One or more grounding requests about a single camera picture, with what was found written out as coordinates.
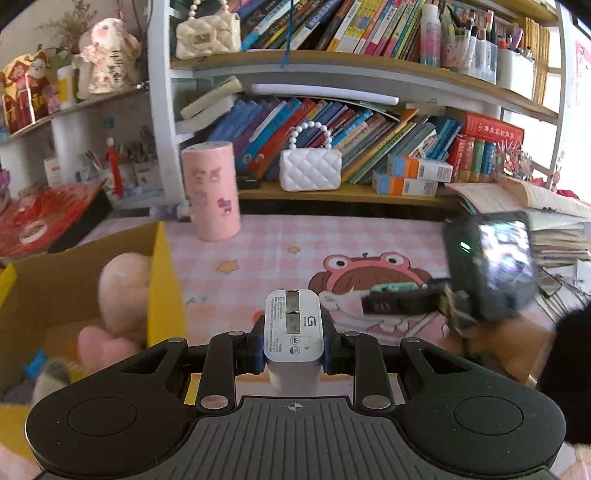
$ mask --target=pearl handle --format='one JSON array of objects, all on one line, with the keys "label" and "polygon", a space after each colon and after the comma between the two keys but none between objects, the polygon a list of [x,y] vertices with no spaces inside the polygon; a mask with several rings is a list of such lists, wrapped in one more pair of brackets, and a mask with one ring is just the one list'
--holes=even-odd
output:
[{"label": "pearl handle", "polygon": [[[202,1],[203,0],[193,0],[193,5],[189,7],[189,18],[195,18],[197,7],[201,5]],[[222,10],[224,10],[224,12],[227,14],[230,13],[230,8],[228,7],[228,0],[219,0],[219,2],[222,6]]]},{"label": "pearl handle", "polygon": [[289,139],[290,150],[296,149],[296,142],[298,136],[307,128],[320,128],[320,131],[326,137],[326,140],[323,143],[324,148],[328,150],[332,148],[333,137],[332,132],[329,130],[329,128],[326,125],[321,124],[320,122],[313,122],[312,120],[310,120],[309,122],[302,122],[300,125],[298,125],[291,131]]}]

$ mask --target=pink cylindrical container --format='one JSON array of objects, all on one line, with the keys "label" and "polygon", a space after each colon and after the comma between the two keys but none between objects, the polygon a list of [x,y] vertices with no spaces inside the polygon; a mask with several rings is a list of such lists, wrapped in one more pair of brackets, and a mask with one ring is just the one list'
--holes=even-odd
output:
[{"label": "pink cylindrical container", "polygon": [[240,231],[238,187],[231,142],[205,142],[181,152],[187,200],[204,242],[224,240]]}]

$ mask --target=ribbed rubber pad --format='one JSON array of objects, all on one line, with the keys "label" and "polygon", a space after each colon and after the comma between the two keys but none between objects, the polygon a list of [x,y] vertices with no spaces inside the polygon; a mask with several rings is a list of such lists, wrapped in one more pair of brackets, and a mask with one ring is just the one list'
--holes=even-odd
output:
[{"label": "ribbed rubber pad", "polygon": [[[141,445],[130,448],[141,448]],[[49,473],[40,478],[61,480]],[[200,420],[175,455],[147,472],[128,478],[452,480],[461,477],[424,461],[404,443],[391,421],[363,416],[353,411],[344,398],[246,398],[242,407],[230,415]],[[548,470],[540,469],[521,478],[554,477]]]}]

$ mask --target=star print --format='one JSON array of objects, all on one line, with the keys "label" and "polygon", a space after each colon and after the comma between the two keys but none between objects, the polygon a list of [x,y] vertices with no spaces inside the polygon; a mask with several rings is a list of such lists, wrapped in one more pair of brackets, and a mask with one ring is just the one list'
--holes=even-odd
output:
[{"label": "star print", "polygon": [[224,275],[229,275],[233,271],[240,270],[238,266],[238,262],[236,260],[224,260],[220,263],[220,266],[217,268],[216,272],[223,273]]}]

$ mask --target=metal screw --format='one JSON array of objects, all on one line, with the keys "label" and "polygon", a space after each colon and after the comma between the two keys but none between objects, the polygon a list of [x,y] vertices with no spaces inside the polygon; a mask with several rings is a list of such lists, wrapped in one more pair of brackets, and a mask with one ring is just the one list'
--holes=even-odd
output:
[{"label": "metal screw", "polygon": [[229,404],[229,400],[223,395],[208,395],[201,399],[201,406],[208,410],[220,410]]},{"label": "metal screw", "polygon": [[388,408],[392,402],[390,402],[388,397],[384,397],[383,395],[369,395],[361,403],[365,408],[370,408],[371,410],[383,410],[384,408]]}]

